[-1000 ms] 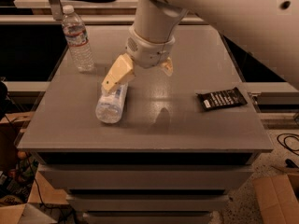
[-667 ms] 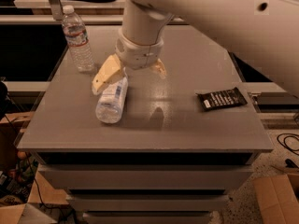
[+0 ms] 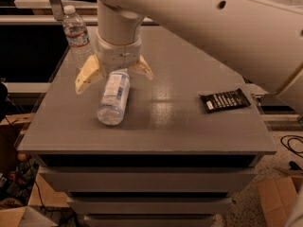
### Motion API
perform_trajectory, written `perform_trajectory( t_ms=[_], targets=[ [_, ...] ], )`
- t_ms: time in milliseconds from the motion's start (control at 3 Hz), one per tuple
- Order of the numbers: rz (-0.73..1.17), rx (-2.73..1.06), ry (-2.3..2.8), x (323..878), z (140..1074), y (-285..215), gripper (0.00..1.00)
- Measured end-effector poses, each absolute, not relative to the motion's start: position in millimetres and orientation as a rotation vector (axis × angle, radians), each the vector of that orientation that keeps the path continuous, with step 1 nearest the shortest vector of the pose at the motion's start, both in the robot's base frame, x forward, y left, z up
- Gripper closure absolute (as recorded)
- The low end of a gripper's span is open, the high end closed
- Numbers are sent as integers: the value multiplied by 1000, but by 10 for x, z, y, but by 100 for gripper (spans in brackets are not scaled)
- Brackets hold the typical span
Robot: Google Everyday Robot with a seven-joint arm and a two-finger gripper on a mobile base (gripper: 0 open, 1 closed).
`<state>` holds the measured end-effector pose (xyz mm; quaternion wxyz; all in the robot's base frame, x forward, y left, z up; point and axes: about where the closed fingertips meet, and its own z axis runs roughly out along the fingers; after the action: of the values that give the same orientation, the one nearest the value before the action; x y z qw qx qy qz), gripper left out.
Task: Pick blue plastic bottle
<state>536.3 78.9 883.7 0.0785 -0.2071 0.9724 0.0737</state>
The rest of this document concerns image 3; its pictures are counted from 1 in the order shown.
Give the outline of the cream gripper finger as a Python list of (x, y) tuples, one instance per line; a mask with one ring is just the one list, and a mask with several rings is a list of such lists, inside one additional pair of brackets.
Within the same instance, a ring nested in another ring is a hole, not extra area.
[(136, 63), (131, 66), (131, 68), (136, 74), (143, 75), (149, 80), (153, 79), (153, 72), (143, 56), (140, 56)]
[(98, 61), (96, 54), (91, 55), (81, 70), (79, 71), (75, 80), (75, 91), (78, 95), (86, 91), (92, 84), (103, 80), (106, 73), (102, 65)]

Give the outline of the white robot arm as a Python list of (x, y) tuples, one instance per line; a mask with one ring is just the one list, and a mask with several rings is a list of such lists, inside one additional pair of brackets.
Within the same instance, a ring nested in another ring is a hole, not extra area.
[(266, 0), (97, 0), (98, 57), (129, 67), (150, 18), (303, 114), (303, 10)]

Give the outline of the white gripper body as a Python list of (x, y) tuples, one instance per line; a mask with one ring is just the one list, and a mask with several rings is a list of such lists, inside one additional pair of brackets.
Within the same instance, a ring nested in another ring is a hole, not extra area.
[(100, 68), (106, 75), (113, 71), (133, 66), (141, 55), (141, 39), (124, 45), (114, 45), (103, 40), (98, 32), (95, 39), (95, 53)]

